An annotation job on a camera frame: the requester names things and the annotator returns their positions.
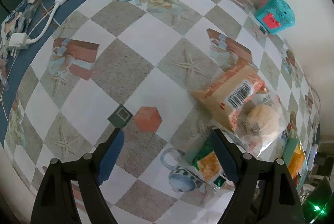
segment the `white charger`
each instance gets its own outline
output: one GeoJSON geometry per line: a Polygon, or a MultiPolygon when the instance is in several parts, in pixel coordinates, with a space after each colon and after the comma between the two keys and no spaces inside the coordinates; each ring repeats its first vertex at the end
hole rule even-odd
{"type": "Polygon", "coordinates": [[[43,29],[43,31],[40,33],[40,35],[34,39],[30,39],[29,36],[26,33],[14,33],[11,35],[9,40],[9,47],[22,49],[22,48],[28,48],[29,44],[35,43],[39,41],[42,36],[45,34],[46,30],[49,28],[53,16],[56,13],[59,6],[63,5],[67,0],[54,0],[54,7],[50,14],[50,17],[43,29]]]}

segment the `orange block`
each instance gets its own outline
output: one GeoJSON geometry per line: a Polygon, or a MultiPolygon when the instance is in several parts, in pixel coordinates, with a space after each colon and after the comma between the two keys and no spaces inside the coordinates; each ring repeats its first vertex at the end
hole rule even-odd
{"type": "Polygon", "coordinates": [[[153,106],[140,107],[133,120],[142,132],[156,132],[162,122],[158,109],[153,106]]]}

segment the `metal bolt head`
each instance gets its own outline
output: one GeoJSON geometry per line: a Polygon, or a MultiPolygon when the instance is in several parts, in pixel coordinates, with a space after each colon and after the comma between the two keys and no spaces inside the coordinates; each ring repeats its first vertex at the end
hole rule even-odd
{"type": "Polygon", "coordinates": [[[279,165],[283,165],[283,164],[284,164],[284,161],[283,161],[283,159],[281,159],[281,158],[276,159],[276,162],[277,162],[277,164],[279,164],[279,165]]]}
{"type": "Polygon", "coordinates": [[[93,157],[93,154],[90,153],[90,152],[84,154],[84,156],[83,156],[83,158],[84,158],[85,160],[89,160],[89,159],[91,159],[92,157],[93,157]]]}
{"type": "Polygon", "coordinates": [[[50,164],[54,165],[54,164],[57,164],[58,163],[58,158],[52,158],[51,161],[50,161],[50,164]]]}
{"type": "Polygon", "coordinates": [[[243,154],[243,158],[245,158],[246,160],[250,160],[252,158],[252,155],[248,152],[243,154]]]}

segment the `blue gripper pad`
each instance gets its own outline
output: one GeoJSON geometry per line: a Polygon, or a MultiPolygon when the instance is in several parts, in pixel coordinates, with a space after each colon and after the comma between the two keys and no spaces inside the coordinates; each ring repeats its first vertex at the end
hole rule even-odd
{"type": "Polygon", "coordinates": [[[119,130],[116,138],[111,143],[110,147],[106,151],[106,154],[103,156],[100,162],[99,173],[96,178],[96,181],[99,186],[104,181],[108,180],[123,145],[124,145],[124,132],[122,130],[119,130]]]}
{"type": "Polygon", "coordinates": [[[229,153],[228,149],[225,147],[224,143],[220,140],[215,131],[211,132],[210,140],[213,150],[219,160],[221,167],[224,170],[226,177],[235,185],[238,184],[238,168],[232,155],[229,153]]]}

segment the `dark green block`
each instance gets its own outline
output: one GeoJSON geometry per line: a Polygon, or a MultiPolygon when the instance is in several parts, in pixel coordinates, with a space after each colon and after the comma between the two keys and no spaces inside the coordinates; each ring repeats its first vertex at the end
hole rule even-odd
{"type": "Polygon", "coordinates": [[[108,118],[116,128],[123,128],[130,121],[133,115],[123,105],[120,105],[114,113],[108,118]]]}

